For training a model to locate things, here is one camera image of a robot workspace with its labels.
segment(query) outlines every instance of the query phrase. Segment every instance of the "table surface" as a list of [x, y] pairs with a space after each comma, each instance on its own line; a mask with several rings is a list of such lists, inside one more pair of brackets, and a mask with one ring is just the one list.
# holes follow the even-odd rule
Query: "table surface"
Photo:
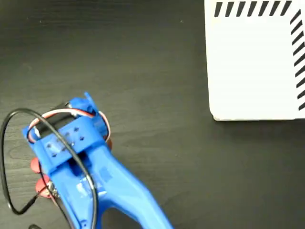
[[[91, 93], [112, 126], [113, 154], [151, 190], [176, 229], [305, 226], [303, 122], [218, 123], [208, 103], [203, 0], [27, 0], [0, 4], [0, 119]], [[39, 176], [18, 116], [6, 135], [14, 203]], [[66, 228], [39, 199], [1, 228]], [[116, 210], [106, 229], [140, 228]]]

